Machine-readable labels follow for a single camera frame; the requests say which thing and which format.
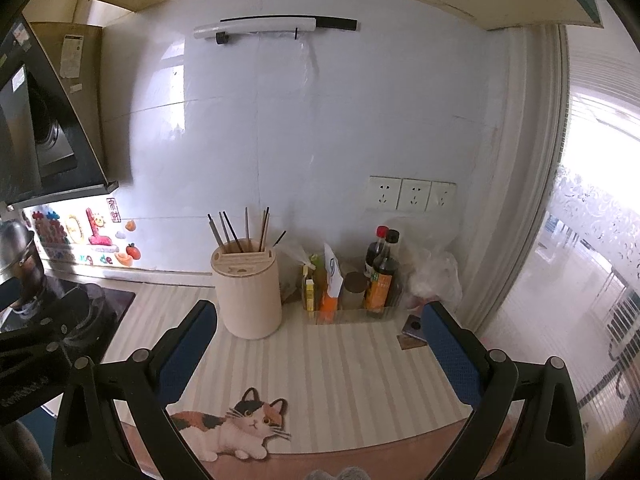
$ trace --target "black clamp arm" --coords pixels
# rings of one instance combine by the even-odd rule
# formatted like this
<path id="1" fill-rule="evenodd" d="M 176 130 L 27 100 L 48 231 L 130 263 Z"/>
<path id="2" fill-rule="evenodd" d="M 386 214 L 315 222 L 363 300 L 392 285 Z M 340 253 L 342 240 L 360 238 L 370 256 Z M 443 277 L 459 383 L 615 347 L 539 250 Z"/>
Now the black clamp arm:
<path id="1" fill-rule="evenodd" d="M 458 399 L 473 407 L 429 480 L 474 479 L 514 400 L 525 401 L 520 418 L 498 469 L 486 478 L 584 480 L 582 427 L 562 359 L 521 363 L 502 350 L 487 351 L 437 301 L 424 306 L 421 324 Z"/>
<path id="2" fill-rule="evenodd" d="M 176 402 L 213 338 L 216 309 L 200 300 L 179 326 L 151 350 L 123 362 L 74 363 L 60 405 L 53 446 L 52 478 L 147 479 L 130 450 L 113 399 L 124 400 L 163 478 L 208 480 L 165 411 Z"/>
<path id="3" fill-rule="evenodd" d="M 75 288 L 52 306 L 60 311 L 55 320 L 46 317 L 32 326 L 0 333 L 0 426 L 64 391 L 71 369 L 63 341 L 65 323 L 73 326 L 74 321 L 64 307 L 82 299 L 86 300 L 85 291 Z"/>

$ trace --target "cooking pot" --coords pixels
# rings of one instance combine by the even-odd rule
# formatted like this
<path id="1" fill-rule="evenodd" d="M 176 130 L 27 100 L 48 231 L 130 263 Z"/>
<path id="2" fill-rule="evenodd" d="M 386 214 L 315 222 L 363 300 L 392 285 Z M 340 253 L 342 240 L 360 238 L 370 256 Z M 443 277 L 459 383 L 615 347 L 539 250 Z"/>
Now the cooking pot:
<path id="1" fill-rule="evenodd" d="M 44 288 L 45 276 L 33 231 L 21 222 L 0 221 L 0 310 L 20 310 Z"/>

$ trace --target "white tile wall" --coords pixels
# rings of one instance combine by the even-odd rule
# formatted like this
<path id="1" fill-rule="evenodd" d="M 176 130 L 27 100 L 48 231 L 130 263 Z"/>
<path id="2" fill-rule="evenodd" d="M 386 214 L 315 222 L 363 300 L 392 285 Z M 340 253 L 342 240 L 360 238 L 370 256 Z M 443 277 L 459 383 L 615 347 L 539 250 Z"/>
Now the white tile wall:
<path id="1" fill-rule="evenodd" d="M 276 13 L 359 26 L 193 38 L 197 25 Z M 286 228 L 310 249 L 361 254 L 393 216 L 364 209 L 370 174 L 456 182 L 447 222 L 460 222 L 502 41 L 413 0 L 172 0 L 106 27 L 108 173 L 123 215 L 144 225 L 151 268 L 208 270 L 206 213 L 225 209 L 240 230 L 245 205 L 254 231 L 271 207 L 273 240 Z"/>

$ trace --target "bottle label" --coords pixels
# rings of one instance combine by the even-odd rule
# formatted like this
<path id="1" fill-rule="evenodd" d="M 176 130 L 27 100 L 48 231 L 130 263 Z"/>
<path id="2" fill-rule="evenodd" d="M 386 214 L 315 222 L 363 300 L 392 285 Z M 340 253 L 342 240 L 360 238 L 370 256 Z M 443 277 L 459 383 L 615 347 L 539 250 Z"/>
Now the bottle label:
<path id="1" fill-rule="evenodd" d="M 305 281 L 305 289 L 306 289 L 306 309 L 310 312 L 314 310 L 314 280 L 306 280 Z"/>
<path id="2" fill-rule="evenodd" d="M 386 296 L 393 276 L 373 272 L 371 275 L 371 288 L 367 294 L 366 307 L 369 310 L 382 310 L 385 307 Z"/>

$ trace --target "paper note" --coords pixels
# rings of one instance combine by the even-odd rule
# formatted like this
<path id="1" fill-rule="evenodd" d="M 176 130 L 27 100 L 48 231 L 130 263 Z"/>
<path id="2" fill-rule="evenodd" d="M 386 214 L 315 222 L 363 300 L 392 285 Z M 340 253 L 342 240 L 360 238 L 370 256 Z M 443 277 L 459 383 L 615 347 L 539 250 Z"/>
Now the paper note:
<path id="1" fill-rule="evenodd" d="M 67 34 L 62 42 L 60 55 L 60 77 L 71 79 L 80 77 L 80 62 L 82 61 L 82 44 L 84 36 Z"/>
<path id="2" fill-rule="evenodd" d="M 27 32 L 27 29 L 24 28 L 23 24 L 18 23 L 17 27 L 14 28 L 14 38 L 25 52 L 31 48 L 29 33 Z"/>
<path id="3" fill-rule="evenodd" d="M 24 67 L 21 66 L 20 70 L 15 73 L 14 77 L 11 79 L 11 84 L 14 88 L 14 92 L 20 88 L 22 83 L 24 83 L 25 75 L 24 75 Z"/>
<path id="4" fill-rule="evenodd" d="M 338 258 L 328 244 L 324 244 L 324 268 L 326 269 L 327 294 L 330 298 L 337 298 L 344 279 L 338 266 Z"/>

